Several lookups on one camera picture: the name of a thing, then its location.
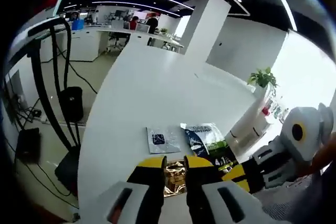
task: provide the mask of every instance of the floor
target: floor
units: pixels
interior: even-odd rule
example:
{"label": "floor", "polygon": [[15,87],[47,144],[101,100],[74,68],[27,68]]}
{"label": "floor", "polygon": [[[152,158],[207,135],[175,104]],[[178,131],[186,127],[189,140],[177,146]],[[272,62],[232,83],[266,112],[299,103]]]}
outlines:
{"label": "floor", "polygon": [[[115,62],[118,52],[112,52],[108,55],[99,56],[94,62],[70,62],[75,70],[85,79],[87,79],[93,88],[98,92],[102,82],[110,70],[111,66]],[[59,81],[61,89],[63,89],[63,76],[64,76],[64,66],[65,60],[62,57],[58,57],[58,71],[59,71]],[[41,65],[43,71],[43,77],[45,82],[45,87],[49,97],[49,101],[55,113],[57,120],[59,121],[61,128],[66,134],[68,139],[71,139],[69,131],[64,124],[64,117],[61,113],[60,106],[58,104],[58,99],[56,96],[54,76],[53,76],[53,63],[52,61],[48,63],[42,63]],[[92,89],[80,79],[74,71],[69,68],[68,73],[68,86],[79,86],[83,89],[83,108],[84,108],[84,117],[83,124],[79,127],[80,138],[82,139],[85,122],[88,118],[89,112],[95,101],[96,94]],[[38,102],[35,106],[37,109],[43,108],[41,103]],[[40,157],[40,166],[48,174],[50,179],[54,182],[56,187],[63,193],[68,194],[67,189],[58,181],[55,176],[55,168],[58,166],[59,162],[67,154],[66,148],[60,142],[58,136],[56,135],[54,129],[48,122],[43,123],[41,121],[34,120],[33,123],[27,122],[25,125],[26,129],[31,129],[38,127],[41,134],[41,157]],[[53,193],[58,195],[63,200],[68,203],[78,206],[78,201],[76,197],[70,195],[68,197],[62,196],[58,193],[51,182],[48,180],[46,175],[37,165],[29,165],[29,168],[33,171],[36,177],[46,185]],[[72,221],[73,215],[78,210],[75,207],[70,206],[69,204],[63,202],[62,200],[56,198],[48,190],[46,190],[30,173],[26,166],[24,166],[20,161],[17,161],[16,169],[18,173],[18,179],[22,182],[23,187],[28,194],[28,196],[35,203],[41,205],[43,208],[50,211],[52,214],[59,216],[60,218],[66,221]]]}

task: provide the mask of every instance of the white table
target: white table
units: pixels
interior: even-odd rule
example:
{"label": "white table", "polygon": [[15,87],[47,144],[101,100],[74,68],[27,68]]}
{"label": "white table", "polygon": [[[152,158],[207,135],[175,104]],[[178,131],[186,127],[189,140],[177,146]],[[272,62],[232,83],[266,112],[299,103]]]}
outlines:
{"label": "white table", "polygon": [[[117,181],[126,181],[137,163],[151,156],[146,126],[214,122],[223,134],[230,130],[254,97],[238,84],[227,85],[227,74],[217,82],[195,75],[209,75],[211,70],[215,74],[208,79],[218,79],[222,70],[206,63],[195,70],[175,52],[136,44],[124,48],[87,121],[78,170],[80,208]],[[192,153],[182,130],[178,139],[181,152],[167,154],[168,160]],[[185,195],[165,199],[161,216],[169,214],[166,205],[184,206],[181,218],[188,218]]]}
{"label": "white table", "polygon": [[[108,33],[124,33],[130,34],[129,44],[147,45],[149,38],[154,38],[164,42],[168,42],[176,48],[183,47],[177,41],[155,34],[143,33],[141,31],[134,31],[124,28],[115,28],[107,26],[88,26],[81,30],[71,31],[71,61],[94,61],[99,53],[106,50],[108,43]],[[63,39],[63,48],[67,48],[67,36]]]}

